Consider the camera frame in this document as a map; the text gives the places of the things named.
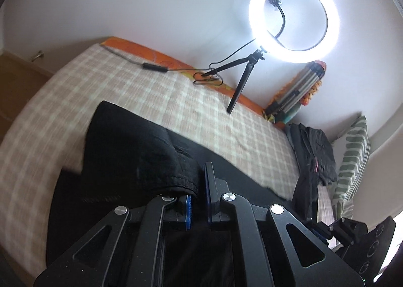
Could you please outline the orange mattress sheet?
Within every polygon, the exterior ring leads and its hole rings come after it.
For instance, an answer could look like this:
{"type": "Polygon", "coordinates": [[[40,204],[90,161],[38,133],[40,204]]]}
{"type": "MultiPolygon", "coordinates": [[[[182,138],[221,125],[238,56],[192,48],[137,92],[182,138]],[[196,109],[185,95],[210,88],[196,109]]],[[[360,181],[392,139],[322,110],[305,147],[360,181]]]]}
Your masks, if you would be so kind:
{"type": "MultiPolygon", "coordinates": [[[[141,44],[136,44],[122,38],[111,37],[101,42],[100,45],[107,50],[116,52],[119,56],[125,56],[126,59],[129,55],[132,55],[141,58],[140,62],[148,62],[167,67],[168,70],[181,73],[193,82],[195,79],[203,79],[202,69],[195,69],[184,62],[151,48],[142,46],[141,44]]],[[[226,85],[218,76],[213,76],[213,78],[218,78],[219,81],[196,82],[195,85],[208,87],[218,93],[232,98],[235,89],[226,85]]]]}

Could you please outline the stack of dark folded clothes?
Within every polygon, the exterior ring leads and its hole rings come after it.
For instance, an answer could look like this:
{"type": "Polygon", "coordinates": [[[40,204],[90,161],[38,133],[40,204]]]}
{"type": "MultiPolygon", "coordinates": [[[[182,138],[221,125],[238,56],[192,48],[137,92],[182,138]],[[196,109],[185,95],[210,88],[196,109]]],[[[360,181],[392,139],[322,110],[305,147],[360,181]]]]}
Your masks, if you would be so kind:
{"type": "Polygon", "coordinates": [[[326,187],[338,181],[333,148],[320,129],[293,123],[286,126],[285,132],[299,169],[292,206],[301,219],[315,220],[318,186],[326,187]]]}

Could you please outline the green striped pillow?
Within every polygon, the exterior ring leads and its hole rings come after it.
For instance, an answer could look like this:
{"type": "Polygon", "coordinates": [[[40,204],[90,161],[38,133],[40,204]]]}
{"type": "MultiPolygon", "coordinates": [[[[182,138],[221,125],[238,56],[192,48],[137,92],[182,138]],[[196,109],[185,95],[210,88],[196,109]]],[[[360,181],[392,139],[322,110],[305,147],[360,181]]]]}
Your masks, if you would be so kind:
{"type": "Polygon", "coordinates": [[[364,115],[353,121],[350,127],[333,142],[333,155],[338,175],[338,181],[332,191],[332,207],[336,219],[352,218],[353,198],[362,181],[370,151],[367,119],[364,115]]]}

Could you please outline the checkered beige bed blanket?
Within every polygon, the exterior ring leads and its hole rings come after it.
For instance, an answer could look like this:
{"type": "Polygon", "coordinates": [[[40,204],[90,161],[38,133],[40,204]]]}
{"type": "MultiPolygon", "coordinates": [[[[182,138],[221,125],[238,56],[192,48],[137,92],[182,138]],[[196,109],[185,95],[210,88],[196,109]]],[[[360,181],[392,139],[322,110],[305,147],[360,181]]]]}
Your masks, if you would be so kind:
{"type": "Polygon", "coordinates": [[[81,169],[85,132],[104,100],[214,151],[291,199],[299,172],[283,131],[242,105],[227,113],[227,96],[176,71],[140,69],[96,44],[36,93],[1,143],[1,246],[30,275],[45,268],[59,172],[81,169]]]}

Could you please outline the rolled colourful mat bundle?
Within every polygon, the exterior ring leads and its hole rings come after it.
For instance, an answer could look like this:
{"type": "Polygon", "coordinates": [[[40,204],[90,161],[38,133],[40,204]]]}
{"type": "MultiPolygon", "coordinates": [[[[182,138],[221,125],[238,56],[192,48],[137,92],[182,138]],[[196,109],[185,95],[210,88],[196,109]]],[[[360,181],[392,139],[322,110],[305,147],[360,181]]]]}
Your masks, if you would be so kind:
{"type": "Polygon", "coordinates": [[[289,123],[301,106],[307,106],[322,85],[326,63],[308,63],[290,82],[283,86],[263,110],[263,117],[274,124],[289,123]]]}

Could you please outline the black pants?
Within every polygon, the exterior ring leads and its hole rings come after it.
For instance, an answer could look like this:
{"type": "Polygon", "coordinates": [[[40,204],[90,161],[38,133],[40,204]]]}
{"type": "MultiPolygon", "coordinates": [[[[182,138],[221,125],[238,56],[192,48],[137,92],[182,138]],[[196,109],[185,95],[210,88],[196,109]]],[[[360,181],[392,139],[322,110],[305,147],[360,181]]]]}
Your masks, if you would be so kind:
{"type": "Polygon", "coordinates": [[[60,172],[36,286],[243,286],[236,233],[208,227],[204,164],[255,205],[286,204],[213,151],[107,101],[83,169],[60,172]],[[190,230],[161,227],[157,196],[192,197],[190,230]]]}

